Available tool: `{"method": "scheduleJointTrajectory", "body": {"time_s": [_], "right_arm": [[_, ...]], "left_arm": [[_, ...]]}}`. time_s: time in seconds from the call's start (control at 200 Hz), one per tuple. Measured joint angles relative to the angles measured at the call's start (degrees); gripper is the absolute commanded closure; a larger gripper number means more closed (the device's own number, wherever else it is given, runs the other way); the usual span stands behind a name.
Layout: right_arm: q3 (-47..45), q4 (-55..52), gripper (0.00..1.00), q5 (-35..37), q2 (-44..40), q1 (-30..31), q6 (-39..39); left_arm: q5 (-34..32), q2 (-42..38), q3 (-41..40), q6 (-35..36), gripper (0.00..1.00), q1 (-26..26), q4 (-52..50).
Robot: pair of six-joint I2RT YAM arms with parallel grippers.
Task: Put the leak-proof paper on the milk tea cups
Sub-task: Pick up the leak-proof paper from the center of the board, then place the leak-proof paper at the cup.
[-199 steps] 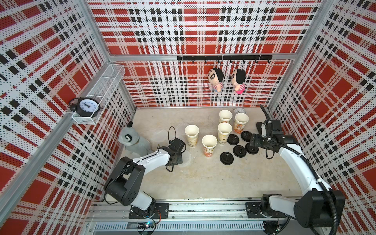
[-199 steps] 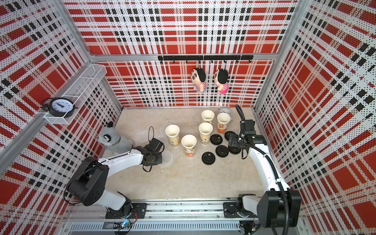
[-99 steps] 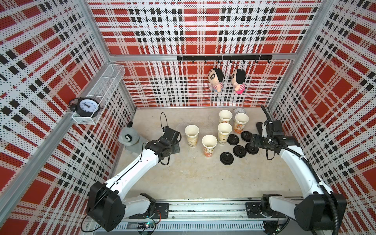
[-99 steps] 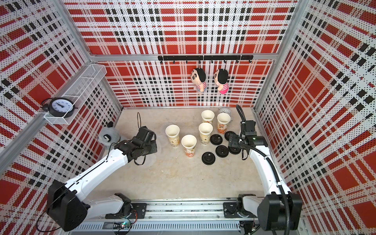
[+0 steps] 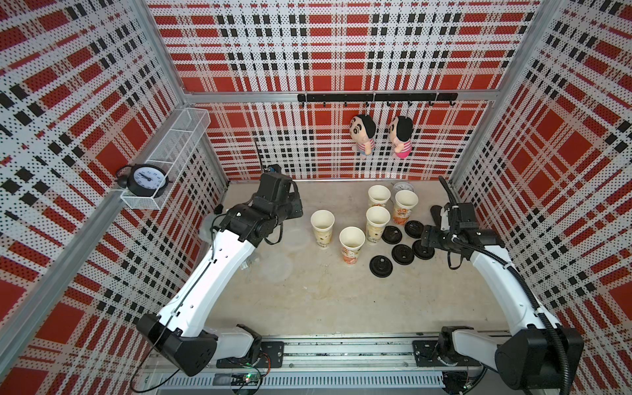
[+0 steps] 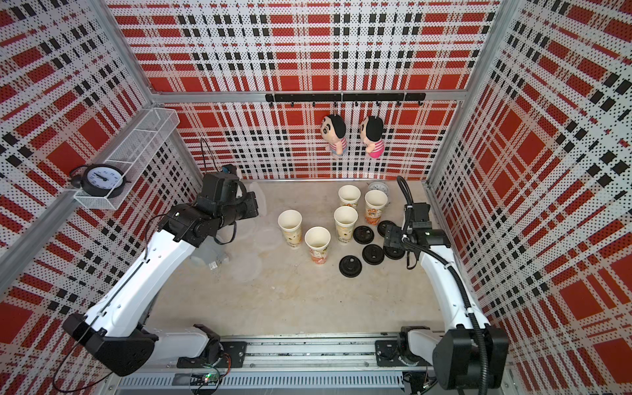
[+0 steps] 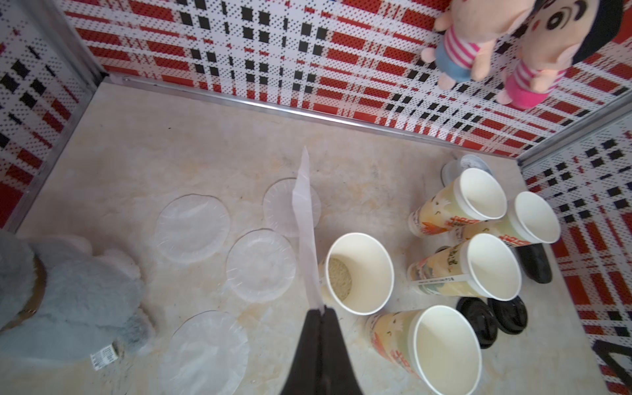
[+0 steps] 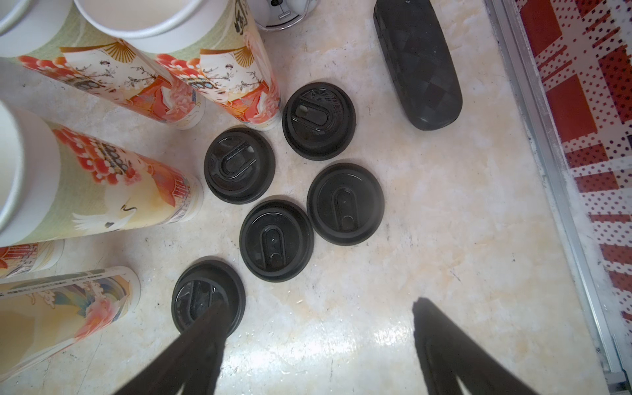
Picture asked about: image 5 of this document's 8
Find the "black cup lid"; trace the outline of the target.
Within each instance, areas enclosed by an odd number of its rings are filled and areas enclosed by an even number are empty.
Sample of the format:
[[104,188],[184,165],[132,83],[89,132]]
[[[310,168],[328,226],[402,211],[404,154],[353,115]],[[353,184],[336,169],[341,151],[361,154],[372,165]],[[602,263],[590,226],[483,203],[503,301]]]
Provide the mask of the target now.
[[430,260],[435,256],[435,249],[424,246],[421,240],[415,241],[411,248],[414,255],[419,259]]

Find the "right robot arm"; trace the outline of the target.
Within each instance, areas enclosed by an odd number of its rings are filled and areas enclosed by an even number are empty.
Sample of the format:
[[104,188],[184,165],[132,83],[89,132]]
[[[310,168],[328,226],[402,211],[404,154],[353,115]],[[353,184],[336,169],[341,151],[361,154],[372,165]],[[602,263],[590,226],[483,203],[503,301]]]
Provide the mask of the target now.
[[431,215],[434,225],[425,226],[421,244],[469,261],[495,296],[510,332],[492,337],[467,326],[444,326],[438,359],[445,365],[455,365],[460,356],[475,360],[514,390],[568,394],[584,350],[579,332],[563,326],[536,298],[497,233],[479,227],[472,204],[434,206]]

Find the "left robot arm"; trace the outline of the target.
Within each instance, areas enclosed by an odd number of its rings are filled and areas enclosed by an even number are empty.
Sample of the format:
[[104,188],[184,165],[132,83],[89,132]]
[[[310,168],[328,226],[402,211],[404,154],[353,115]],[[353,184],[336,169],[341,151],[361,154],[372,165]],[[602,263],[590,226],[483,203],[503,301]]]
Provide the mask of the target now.
[[192,377],[218,360],[258,361],[261,336],[243,324],[211,329],[206,321],[226,285],[261,242],[283,231],[283,222],[303,215],[295,181],[278,165],[261,174],[246,203],[220,216],[211,248],[176,296],[158,314],[145,314],[138,331],[180,371]]

